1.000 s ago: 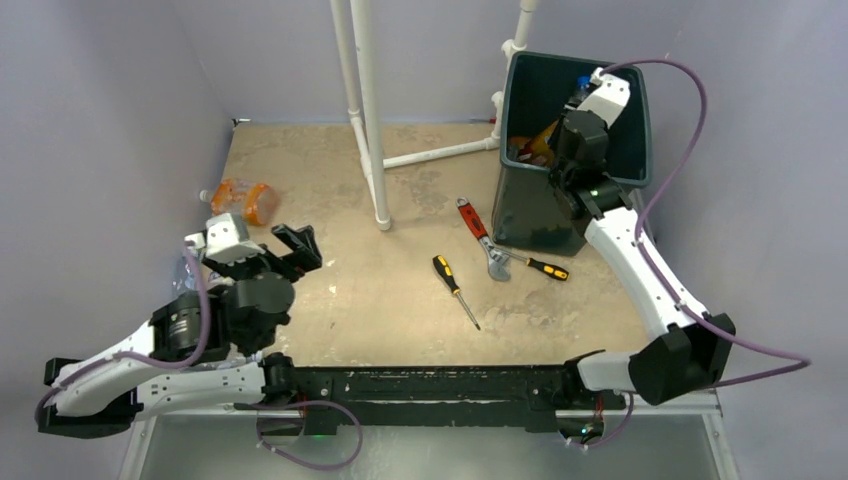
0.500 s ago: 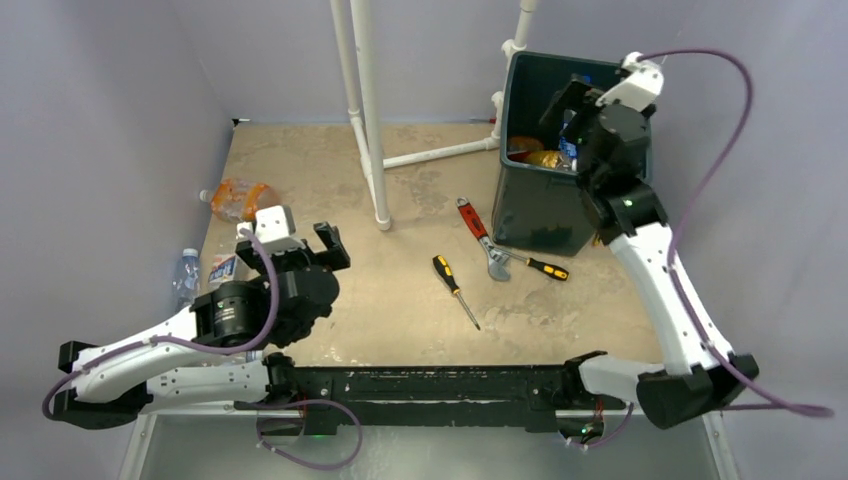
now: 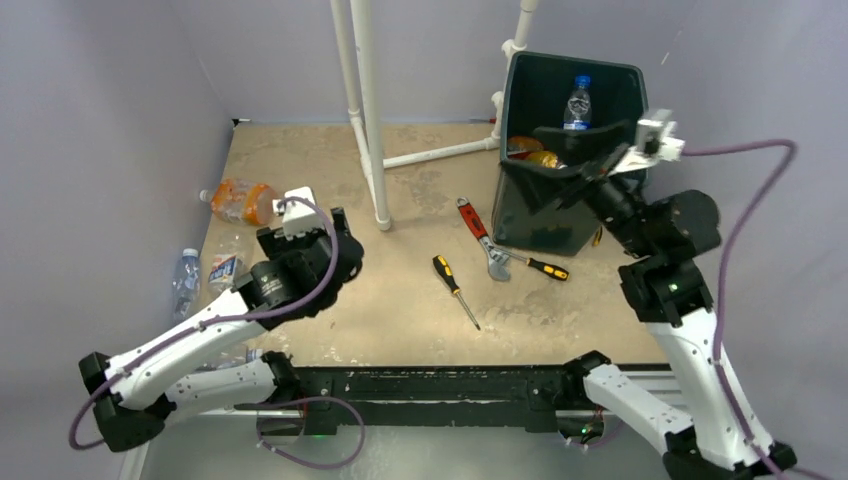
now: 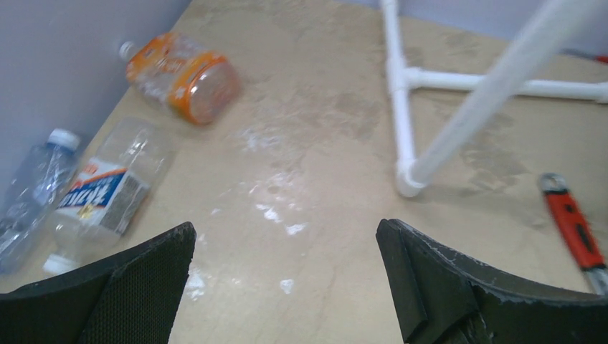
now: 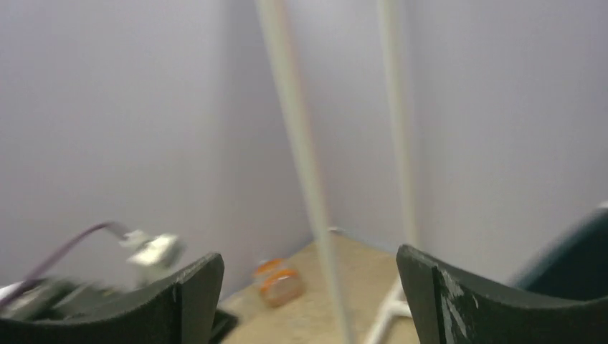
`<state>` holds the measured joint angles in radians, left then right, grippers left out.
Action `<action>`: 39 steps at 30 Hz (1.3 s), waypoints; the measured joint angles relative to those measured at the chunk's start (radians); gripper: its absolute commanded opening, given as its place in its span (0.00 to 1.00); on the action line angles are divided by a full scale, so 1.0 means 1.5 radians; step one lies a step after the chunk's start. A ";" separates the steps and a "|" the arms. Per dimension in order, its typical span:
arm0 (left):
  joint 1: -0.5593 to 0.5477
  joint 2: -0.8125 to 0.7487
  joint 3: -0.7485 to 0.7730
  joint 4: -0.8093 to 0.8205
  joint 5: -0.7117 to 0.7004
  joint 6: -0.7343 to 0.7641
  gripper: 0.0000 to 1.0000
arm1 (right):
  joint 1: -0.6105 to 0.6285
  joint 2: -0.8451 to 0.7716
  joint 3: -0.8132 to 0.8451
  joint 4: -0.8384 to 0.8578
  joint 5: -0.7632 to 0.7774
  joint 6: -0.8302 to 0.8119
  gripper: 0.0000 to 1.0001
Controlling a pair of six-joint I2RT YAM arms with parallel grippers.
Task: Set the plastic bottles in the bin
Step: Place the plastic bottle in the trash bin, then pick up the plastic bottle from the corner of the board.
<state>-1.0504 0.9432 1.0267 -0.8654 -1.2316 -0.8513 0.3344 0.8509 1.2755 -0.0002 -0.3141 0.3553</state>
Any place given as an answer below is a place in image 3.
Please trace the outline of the amber tea bottle red label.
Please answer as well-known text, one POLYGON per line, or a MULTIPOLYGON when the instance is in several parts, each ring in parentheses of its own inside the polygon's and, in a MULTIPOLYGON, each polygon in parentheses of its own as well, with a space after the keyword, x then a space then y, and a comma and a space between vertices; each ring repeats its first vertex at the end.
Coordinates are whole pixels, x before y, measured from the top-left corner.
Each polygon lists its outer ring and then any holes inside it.
POLYGON ((564 163, 559 159, 558 155, 547 150, 528 153, 525 160, 545 168, 558 169, 564 167, 564 163))

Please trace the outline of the orange juice bottle white cap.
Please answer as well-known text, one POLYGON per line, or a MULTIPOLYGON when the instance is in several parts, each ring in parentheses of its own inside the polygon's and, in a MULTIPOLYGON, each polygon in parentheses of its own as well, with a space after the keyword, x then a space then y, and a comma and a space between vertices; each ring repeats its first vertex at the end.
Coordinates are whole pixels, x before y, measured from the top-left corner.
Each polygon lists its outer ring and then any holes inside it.
POLYGON ((506 143, 506 155, 514 159, 524 159, 532 153, 543 150, 544 146, 540 141, 528 136, 512 136, 506 143))

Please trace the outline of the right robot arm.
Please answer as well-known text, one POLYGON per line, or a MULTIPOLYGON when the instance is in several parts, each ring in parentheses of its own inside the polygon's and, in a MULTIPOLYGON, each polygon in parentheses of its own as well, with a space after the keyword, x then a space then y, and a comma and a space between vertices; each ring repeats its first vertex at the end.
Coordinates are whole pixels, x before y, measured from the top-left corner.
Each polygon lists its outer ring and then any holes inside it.
POLYGON ((719 232, 716 202, 698 190, 647 202, 623 181, 627 173, 687 155, 669 112, 590 130, 539 127, 534 138, 562 166, 504 155, 503 171, 518 182, 552 181, 555 199, 586 205, 623 247, 631 258, 618 270, 624 297, 664 352, 686 410, 634 384, 597 351, 568 362, 556 386, 537 393, 538 402, 606 408, 653 445, 673 479, 782 477, 797 455, 769 433, 748 401, 723 343, 724 302, 695 262, 731 249, 719 232))

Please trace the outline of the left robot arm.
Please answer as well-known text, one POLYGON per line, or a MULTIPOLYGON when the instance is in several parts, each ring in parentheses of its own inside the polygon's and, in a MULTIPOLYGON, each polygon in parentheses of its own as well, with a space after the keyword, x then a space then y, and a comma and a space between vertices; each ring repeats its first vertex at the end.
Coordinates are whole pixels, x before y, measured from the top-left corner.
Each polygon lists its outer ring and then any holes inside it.
POLYGON ((217 353, 331 308, 362 270, 364 248, 346 212, 301 202, 318 224, 289 235, 264 229, 257 237, 266 260, 255 264, 207 307, 155 339, 125 353, 92 352, 79 363, 89 397, 72 421, 74 450, 106 446, 125 452, 171 423, 225 405, 284 409, 298 382, 282 354, 269 352, 239 367, 201 371, 217 353))

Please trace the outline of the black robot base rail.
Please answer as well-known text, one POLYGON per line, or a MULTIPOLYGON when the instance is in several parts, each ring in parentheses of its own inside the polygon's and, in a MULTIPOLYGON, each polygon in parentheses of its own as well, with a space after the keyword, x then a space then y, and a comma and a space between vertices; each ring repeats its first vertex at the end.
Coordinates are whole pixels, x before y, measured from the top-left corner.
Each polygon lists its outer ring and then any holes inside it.
POLYGON ((594 443, 614 431, 564 365, 278 367, 263 410, 292 410, 308 435, 355 425, 515 427, 594 443))

